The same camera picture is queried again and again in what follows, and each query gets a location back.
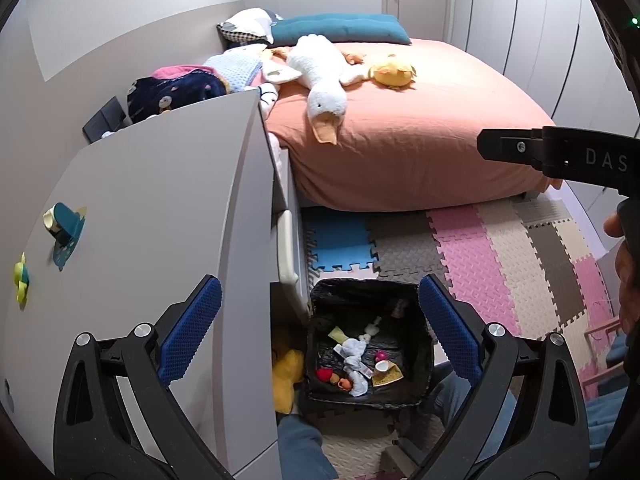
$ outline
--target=pink blanket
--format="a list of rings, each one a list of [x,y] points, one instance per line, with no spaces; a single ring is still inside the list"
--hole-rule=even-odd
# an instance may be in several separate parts
[[[556,184],[527,166],[489,162],[476,150],[483,128],[553,124],[522,90],[446,43],[342,43],[372,64],[410,62],[416,82],[399,91],[367,81],[348,87],[338,145],[319,144],[305,115],[308,90],[287,83],[267,127],[289,149],[309,199],[352,211],[420,210],[484,202]]]

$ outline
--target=yellow chick plush toy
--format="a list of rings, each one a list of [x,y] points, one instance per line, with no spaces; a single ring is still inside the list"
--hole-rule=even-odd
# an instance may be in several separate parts
[[[276,412],[291,413],[294,401],[293,385],[303,379],[304,354],[290,349],[290,338],[286,331],[274,331],[272,335],[271,380],[273,381],[273,403]]]
[[[393,90],[401,89],[414,81],[415,68],[409,63],[402,62],[396,54],[389,56],[382,62],[369,68],[369,78]]]

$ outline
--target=person's leg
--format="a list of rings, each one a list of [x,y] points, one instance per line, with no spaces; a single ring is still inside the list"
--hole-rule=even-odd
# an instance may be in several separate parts
[[[618,418],[626,388],[587,400],[587,423],[589,425],[589,469],[595,469],[602,458],[604,446]]]
[[[437,384],[429,397],[423,401],[419,409],[423,413],[433,413],[442,421],[442,425],[448,428],[453,422],[458,410],[465,402],[470,390],[471,385],[466,379],[462,379],[455,373],[451,373]],[[504,399],[494,427],[478,456],[478,462],[498,452],[504,435],[509,428],[515,407],[516,398],[509,391]]]
[[[287,415],[278,425],[282,480],[334,480],[334,466],[322,452],[322,435],[299,415]]]

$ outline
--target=screw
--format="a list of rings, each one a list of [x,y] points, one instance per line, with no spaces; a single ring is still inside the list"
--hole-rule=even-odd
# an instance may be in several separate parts
[[[506,333],[504,327],[500,323],[491,323],[489,325],[489,334],[494,337],[502,337]]]
[[[133,333],[136,337],[146,337],[151,334],[151,325],[149,325],[149,323],[140,324],[135,328]]]
[[[551,339],[551,342],[556,346],[562,346],[564,344],[564,337],[557,332],[552,332],[549,339]]]
[[[78,337],[76,337],[76,344],[78,346],[84,346],[90,341],[90,339],[91,339],[91,336],[85,332],[83,334],[80,334]]]

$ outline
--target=trash bin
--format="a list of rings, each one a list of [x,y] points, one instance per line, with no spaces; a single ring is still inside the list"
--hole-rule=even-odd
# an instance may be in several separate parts
[[[307,399],[380,410],[419,404],[429,386],[434,357],[433,340],[418,305],[417,291],[417,285],[409,283],[346,278],[320,281],[310,295],[314,313],[307,334]],[[334,351],[337,343],[328,336],[329,332],[340,327],[344,335],[357,339],[378,316],[382,318],[380,331],[367,345],[362,362],[375,371],[376,352],[383,350],[404,377],[376,387],[369,380],[367,393],[359,397],[318,380],[318,368],[332,368],[341,377],[346,376],[342,371],[344,359]]]

